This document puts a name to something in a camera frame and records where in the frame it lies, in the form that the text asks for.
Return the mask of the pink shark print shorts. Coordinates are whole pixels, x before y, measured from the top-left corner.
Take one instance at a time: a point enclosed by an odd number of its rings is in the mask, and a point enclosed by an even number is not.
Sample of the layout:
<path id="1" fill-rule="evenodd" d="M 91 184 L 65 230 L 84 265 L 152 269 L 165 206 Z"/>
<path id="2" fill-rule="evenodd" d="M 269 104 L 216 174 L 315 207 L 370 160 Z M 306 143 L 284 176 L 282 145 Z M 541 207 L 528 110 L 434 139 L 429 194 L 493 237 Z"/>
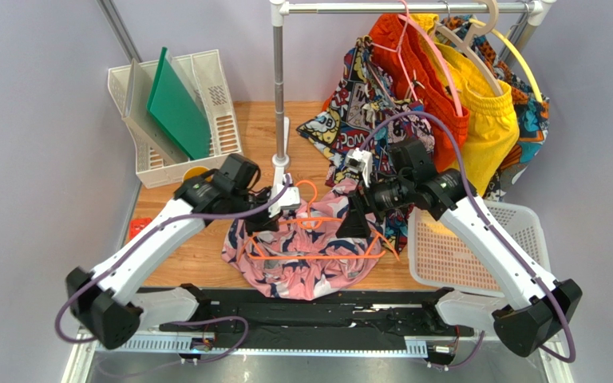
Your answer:
<path id="1" fill-rule="evenodd" d="M 348 212 L 346 195 L 356 186 L 352 180 L 345 180 L 331 188 L 312 205 L 313 216 L 344 218 Z M 288 212 L 279 221 L 306 216 L 306 205 Z M 383 228 L 368 216 L 370 229 L 383 234 Z M 372 243 L 371 233 L 364 239 L 336 237 L 341 223 L 326 222 L 316 231 L 305 231 L 296 224 L 280 225 L 276 232 L 264 231 L 257 234 L 257 241 L 267 255 L 305 254 L 362 254 Z M 349 288 L 363 280 L 378 264 L 379 259 L 350 260 L 253 260 L 247 255 L 238 255 L 248 234 L 243 220 L 232 222 L 224 240 L 221 259 L 235 268 L 258 292 L 268 298 L 284 298 L 312 301 L 322 296 Z"/>

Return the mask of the orange plastic hanger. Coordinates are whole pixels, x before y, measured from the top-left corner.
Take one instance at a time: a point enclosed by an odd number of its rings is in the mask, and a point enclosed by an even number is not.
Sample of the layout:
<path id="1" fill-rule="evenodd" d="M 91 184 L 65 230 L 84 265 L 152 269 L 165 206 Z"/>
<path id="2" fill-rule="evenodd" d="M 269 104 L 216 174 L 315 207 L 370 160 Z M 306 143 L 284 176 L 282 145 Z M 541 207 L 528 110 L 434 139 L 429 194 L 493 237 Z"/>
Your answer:
<path id="1" fill-rule="evenodd" d="M 290 225 L 296 224 L 298 228 L 305 231 L 316 231 L 326 222 L 337 222 L 342 223 L 343 218 L 337 217 L 327 217 L 327 216 L 313 216 L 312 213 L 312 205 L 318 198 L 318 188 L 315 183 L 310 180 L 300 180 L 295 183 L 295 186 L 299 188 L 301 185 L 308 185 L 313 189 L 314 195 L 306 204 L 306 216 L 298 217 L 295 219 L 287 219 L 283 221 L 279 221 L 280 225 Z M 335 255 L 335 254 L 305 254 L 305 255 L 285 255 L 281 253 L 279 255 L 267 255 L 263 248 L 259 245 L 256 237 L 257 234 L 248 235 L 243 245 L 238 250 L 238 255 L 247 255 L 249 259 L 253 260 L 272 260 L 272 259 L 281 259 L 281 260 L 350 260 L 350 259 L 380 259 L 382 258 L 388 251 L 390 251 L 394 258 L 399 261 L 400 255 L 394 249 L 394 246 L 391 242 L 377 229 L 371 228 L 371 233 L 373 234 L 371 240 L 372 243 L 366 248 L 365 252 L 362 254 L 347 254 L 347 255 Z"/>

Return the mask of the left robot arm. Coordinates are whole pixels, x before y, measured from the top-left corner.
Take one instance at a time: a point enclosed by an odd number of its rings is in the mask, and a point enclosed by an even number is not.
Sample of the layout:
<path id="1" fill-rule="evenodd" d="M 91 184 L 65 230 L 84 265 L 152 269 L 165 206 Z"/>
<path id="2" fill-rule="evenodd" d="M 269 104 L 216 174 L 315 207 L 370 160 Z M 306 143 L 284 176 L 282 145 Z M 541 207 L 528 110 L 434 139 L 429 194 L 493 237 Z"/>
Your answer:
<path id="1" fill-rule="evenodd" d="M 199 305 L 192 288 L 142 293 L 143 282 L 177 248 L 216 220 L 254 219 L 269 223 L 279 214 L 278 201 L 293 184 L 290 174 L 258 193 L 251 189 L 259 165 L 238 153 L 213 168 L 187 178 L 159 215 L 117 253 L 89 271 L 77 267 L 65 278 L 68 294 L 55 318 L 57 336 L 79 339 L 61 330 L 71 313 L 106 349 L 123 346 L 137 331 L 165 323 L 182 325 Z"/>

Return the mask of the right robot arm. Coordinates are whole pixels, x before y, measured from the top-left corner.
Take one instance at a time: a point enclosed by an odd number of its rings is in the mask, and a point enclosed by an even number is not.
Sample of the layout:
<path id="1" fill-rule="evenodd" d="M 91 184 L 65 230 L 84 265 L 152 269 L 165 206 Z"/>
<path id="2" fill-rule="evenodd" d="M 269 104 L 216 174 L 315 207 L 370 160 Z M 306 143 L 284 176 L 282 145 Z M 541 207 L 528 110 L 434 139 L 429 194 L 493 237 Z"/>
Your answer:
<path id="1" fill-rule="evenodd" d="M 460 171 L 438 172 L 416 139 L 393 144 L 390 162 L 395 173 L 372 180 L 371 152 L 356 148 L 346 154 L 344 164 L 362 179 L 347 196 L 349 211 L 337 237 L 370 236 L 369 215 L 382 221 L 386 212 L 401 207 L 426 211 L 467 246 L 502 292 L 493 297 L 441 288 L 429 302 L 441 327 L 492 332 L 520 357 L 543 349 L 559 332 L 568 331 L 583 295 L 578 284 L 572 279 L 560 281 L 528 256 Z"/>

